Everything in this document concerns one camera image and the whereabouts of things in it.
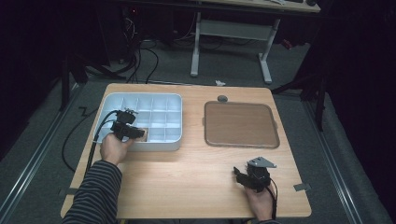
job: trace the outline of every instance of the desk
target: desk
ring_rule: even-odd
[[[244,218],[253,217],[244,189],[237,184],[233,167],[244,171],[246,162],[259,156],[273,162],[271,177],[278,187],[279,217],[307,217],[311,208],[282,126],[272,93],[265,88],[110,84],[111,92],[172,92],[183,101],[183,134],[174,152],[129,152],[119,165],[122,185],[118,218]],[[204,139],[204,105],[226,95],[229,102],[269,105],[277,124],[280,146],[276,149],[211,147]],[[78,163],[71,188],[82,182],[92,145],[94,124]],[[97,147],[93,160],[99,160]],[[65,198],[62,217],[73,196]]]
[[[238,5],[242,7],[263,7],[263,8],[290,10],[290,11],[298,11],[298,12],[315,12],[315,13],[320,12],[320,7],[318,5],[314,5],[313,7],[310,7],[309,5],[306,4],[305,1],[302,3],[286,2],[285,5],[280,5],[278,3],[274,3],[270,1],[262,1],[262,0],[202,0],[202,2]],[[264,78],[264,82],[267,84],[271,84],[272,79],[271,79],[270,71],[268,69],[267,57],[270,52],[270,48],[274,42],[274,38],[279,23],[280,23],[279,18],[275,19],[275,22],[272,26],[253,25],[253,24],[227,22],[227,21],[201,20],[201,13],[198,12],[196,26],[195,26],[195,45],[192,54],[192,62],[191,62],[191,76],[192,77],[198,76],[200,36],[219,35],[226,37],[236,37],[236,38],[266,41],[266,45],[263,49],[263,52],[259,54],[259,62],[262,68],[262,75]]]

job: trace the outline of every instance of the table top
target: table top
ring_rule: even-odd
[[[269,168],[278,188],[278,217],[308,217],[311,207],[303,190],[276,104],[265,88],[205,87],[176,85],[110,84],[111,92],[178,93],[183,102],[183,134],[180,149],[171,152],[128,152],[119,165],[123,173],[118,202],[118,218],[245,218],[253,217],[243,186],[236,183],[233,167],[245,173],[247,161],[264,157],[276,164]],[[280,145],[275,149],[252,147],[212,147],[205,142],[204,106],[226,95],[229,102],[266,104],[272,109]],[[82,182],[93,131],[99,113],[78,163],[70,188]],[[100,160],[99,146],[93,161]],[[63,217],[71,207],[67,195]]]
[[[271,2],[270,0],[200,0],[201,2],[217,3],[226,5],[238,5],[242,7],[264,7],[271,9],[288,10],[295,12],[320,12],[320,7],[315,4],[313,7],[309,6],[304,0],[302,3],[295,3],[286,1],[285,5]]]

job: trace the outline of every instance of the white compartment tray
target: white compartment tray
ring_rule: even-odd
[[[147,142],[136,142],[131,151],[172,151],[180,148],[182,135],[182,100],[175,93],[114,92],[110,93],[100,111],[95,132],[105,116],[113,110],[126,108],[137,114],[133,126],[148,129]],[[111,115],[107,120],[115,120]],[[99,132],[98,143],[111,132],[113,122],[107,122]]]

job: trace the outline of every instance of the hand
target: hand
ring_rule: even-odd
[[[126,142],[121,142],[114,133],[106,135],[100,146],[100,154],[102,160],[118,165],[126,156],[128,147],[134,143],[134,139],[128,139]]]
[[[269,190],[274,194],[274,190],[270,185]],[[254,215],[259,221],[265,221],[272,219],[273,213],[273,198],[267,189],[263,189],[262,192],[257,193],[255,189],[245,187],[247,198]]]

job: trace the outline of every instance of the striped sleeve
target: striped sleeve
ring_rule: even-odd
[[[97,161],[84,177],[63,223],[116,223],[122,174],[117,166]]]

